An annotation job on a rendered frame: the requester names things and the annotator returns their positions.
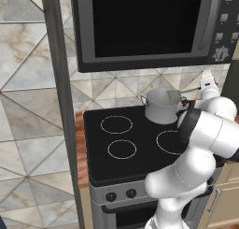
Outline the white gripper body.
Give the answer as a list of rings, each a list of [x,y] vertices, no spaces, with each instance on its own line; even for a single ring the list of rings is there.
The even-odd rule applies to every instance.
[[[218,85],[210,69],[205,69],[201,78],[202,85]]]

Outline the grey metal pot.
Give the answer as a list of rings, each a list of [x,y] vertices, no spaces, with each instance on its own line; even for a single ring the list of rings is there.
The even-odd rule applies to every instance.
[[[172,101],[168,90],[155,89],[141,95],[140,100],[145,106],[145,116],[157,124],[171,124],[177,121],[177,112],[185,110],[189,106],[189,101]]]

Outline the dark green cupboard panel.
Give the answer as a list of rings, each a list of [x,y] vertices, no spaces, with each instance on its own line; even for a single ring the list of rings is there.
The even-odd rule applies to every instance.
[[[230,65],[222,95],[231,98],[234,102],[239,102],[239,60],[233,60]]]

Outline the black microwave oven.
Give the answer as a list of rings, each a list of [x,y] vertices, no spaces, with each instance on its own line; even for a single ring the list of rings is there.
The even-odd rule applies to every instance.
[[[239,0],[219,0],[198,50],[211,0],[72,0],[81,73],[228,64],[239,39]]]

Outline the beige drawer front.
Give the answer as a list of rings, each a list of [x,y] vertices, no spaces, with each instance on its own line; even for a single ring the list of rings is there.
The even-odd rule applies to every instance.
[[[239,181],[239,163],[226,162],[222,167],[217,184]]]

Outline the black hob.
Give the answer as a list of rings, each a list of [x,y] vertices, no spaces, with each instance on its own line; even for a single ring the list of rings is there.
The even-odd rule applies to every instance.
[[[171,165],[187,148],[175,122],[151,122],[142,106],[87,110],[83,122],[89,178],[95,187],[143,180]]]

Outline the beige cupboard door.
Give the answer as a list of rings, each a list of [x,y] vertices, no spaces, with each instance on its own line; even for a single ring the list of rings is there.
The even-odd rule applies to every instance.
[[[214,210],[209,213],[216,189],[220,189],[219,199]],[[219,229],[239,223],[239,181],[219,184],[214,187],[197,229]]]

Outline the dark grey upright panel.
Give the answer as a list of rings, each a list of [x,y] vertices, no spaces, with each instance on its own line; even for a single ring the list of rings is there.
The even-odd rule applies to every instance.
[[[65,146],[77,206],[80,229],[85,229],[77,178],[77,139],[71,85],[68,71],[60,0],[42,0],[49,49],[61,112]]]

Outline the grey oven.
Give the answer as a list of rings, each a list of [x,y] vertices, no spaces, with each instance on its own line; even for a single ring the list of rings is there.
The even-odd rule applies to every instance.
[[[208,186],[215,186],[220,172],[221,168],[215,170],[207,182]],[[129,189],[136,190],[135,198],[128,198],[126,196],[126,192]],[[115,193],[117,195],[116,200],[114,202],[106,201],[105,195],[107,193]],[[157,199],[150,198],[147,195],[143,180],[104,187],[93,187],[90,185],[90,195],[93,229],[144,229],[147,221],[154,215],[157,206],[112,214],[104,213],[101,206],[119,208],[150,201],[158,202]],[[186,224],[185,229],[197,229],[210,195],[193,199],[185,205],[181,213],[181,218]]]

